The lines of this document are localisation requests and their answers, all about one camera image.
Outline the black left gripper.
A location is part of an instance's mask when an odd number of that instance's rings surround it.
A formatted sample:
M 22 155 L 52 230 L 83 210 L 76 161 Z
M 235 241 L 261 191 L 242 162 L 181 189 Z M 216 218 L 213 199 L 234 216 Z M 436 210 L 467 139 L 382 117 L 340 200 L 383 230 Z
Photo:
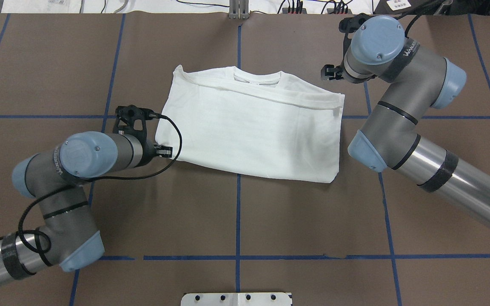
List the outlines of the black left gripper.
M 131 143 L 133 155 L 129 167 L 141 167 L 148 164 L 154 157 L 173 157 L 173 147 L 154 145 L 147 139 L 146 122 L 157 119 L 153 110 L 130 106 L 117 106 L 115 109 L 114 133 L 134 137 Z

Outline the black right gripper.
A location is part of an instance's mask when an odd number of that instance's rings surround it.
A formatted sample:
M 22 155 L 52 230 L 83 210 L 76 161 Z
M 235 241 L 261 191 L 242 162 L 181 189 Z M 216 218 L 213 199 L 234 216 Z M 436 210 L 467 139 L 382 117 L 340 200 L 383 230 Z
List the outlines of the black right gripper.
M 324 65 L 321 68 L 321 79 L 323 81 L 340 81 L 345 79 L 351 83 L 364 83 L 373 78 L 373 74 L 364 75 L 352 70 L 347 60 L 347 54 L 352 42 L 350 34 L 356 33 L 372 17 L 367 14 L 358 14 L 354 17 L 346 17 L 340 21 L 339 31 L 345 35 L 343 38 L 343 59 L 338 66 Z

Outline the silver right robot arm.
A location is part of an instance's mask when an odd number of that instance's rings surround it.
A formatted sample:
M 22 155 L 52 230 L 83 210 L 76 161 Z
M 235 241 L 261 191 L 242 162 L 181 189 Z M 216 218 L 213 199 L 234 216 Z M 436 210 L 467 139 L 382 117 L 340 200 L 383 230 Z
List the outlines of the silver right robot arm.
M 388 83 L 379 102 L 348 146 L 369 169 L 392 169 L 426 193 L 436 194 L 490 228 L 490 176 L 416 132 L 431 108 L 447 107 L 461 93 L 465 71 L 408 37 L 393 16 L 364 13 L 346 17 L 343 58 L 325 65 L 325 81 Z

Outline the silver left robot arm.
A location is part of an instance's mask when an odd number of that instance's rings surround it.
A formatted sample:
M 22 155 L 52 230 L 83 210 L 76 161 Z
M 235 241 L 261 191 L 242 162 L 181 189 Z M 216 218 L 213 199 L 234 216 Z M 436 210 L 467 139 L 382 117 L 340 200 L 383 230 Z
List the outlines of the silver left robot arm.
M 84 186 L 100 180 L 133 181 L 114 172 L 147 165 L 154 157 L 170 158 L 181 147 L 148 139 L 146 122 L 168 116 L 148 108 L 118 106 L 111 133 L 86 131 L 66 138 L 53 150 L 23 160 L 12 183 L 33 199 L 16 231 L 0 237 L 0 286 L 36 275 L 51 266 L 73 272 L 99 260 L 105 251 Z

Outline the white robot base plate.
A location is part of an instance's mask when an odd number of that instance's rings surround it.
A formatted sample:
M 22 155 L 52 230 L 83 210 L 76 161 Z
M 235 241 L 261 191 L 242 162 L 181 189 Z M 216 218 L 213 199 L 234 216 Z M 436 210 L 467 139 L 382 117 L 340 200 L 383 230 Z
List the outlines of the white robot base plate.
M 292 306 L 291 293 L 236 292 L 185 294 L 181 306 Z

